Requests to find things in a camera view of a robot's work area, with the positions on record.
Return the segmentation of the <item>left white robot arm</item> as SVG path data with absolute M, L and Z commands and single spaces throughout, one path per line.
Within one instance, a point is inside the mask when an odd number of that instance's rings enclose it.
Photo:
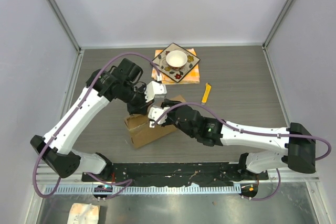
M 112 174 L 111 161 L 100 153 L 75 151 L 73 145 L 90 121 L 114 99 L 126 103 L 129 114 L 146 114 L 150 105 L 144 94 L 146 85 L 137 87 L 142 74 L 140 66 L 125 58 L 109 71 L 94 71 L 58 124 L 44 136 L 31 139 L 33 149 L 61 178 L 82 172 L 107 181 Z

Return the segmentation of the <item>brown cardboard express box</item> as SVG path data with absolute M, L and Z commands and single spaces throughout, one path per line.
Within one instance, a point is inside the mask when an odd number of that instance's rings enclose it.
M 126 128 L 130 134 L 130 143 L 135 148 L 141 148 L 170 133 L 177 131 L 173 125 L 149 127 L 149 120 L 146 115 L 131 115 L 124 119 Z

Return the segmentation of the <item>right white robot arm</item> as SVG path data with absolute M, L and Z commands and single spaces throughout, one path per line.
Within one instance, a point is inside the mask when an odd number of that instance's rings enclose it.
M 205 146 L 247 146 L 259 148 L 259 153 L 245 153 L 239 158 L 237 173 L 242 179 L 268 169 L 287 167 L 295 172 L 313 174 L 316 171 L 316 138 L 298 123 L 289 128 L 265 128 L 239 125 L 202 116 L 193 102 L 165 100 L 150 116 L 155 124 L 174 125 Z

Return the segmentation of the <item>yellow utility knife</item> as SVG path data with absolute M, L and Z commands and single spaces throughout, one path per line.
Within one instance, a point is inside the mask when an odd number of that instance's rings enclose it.
M 205 104 L 206 104 L 211 89 L 212 89 L 212 86 L 211 86 L 209 83 L 206 83 L 206 85 L 205 85 L 205 91 L 204 91 L 204 94 L 203 94 L 203 96 L 202 96 L 202 100 L 201 100 L 201 104 L 202 104 L 202 105 L 205 105 Z

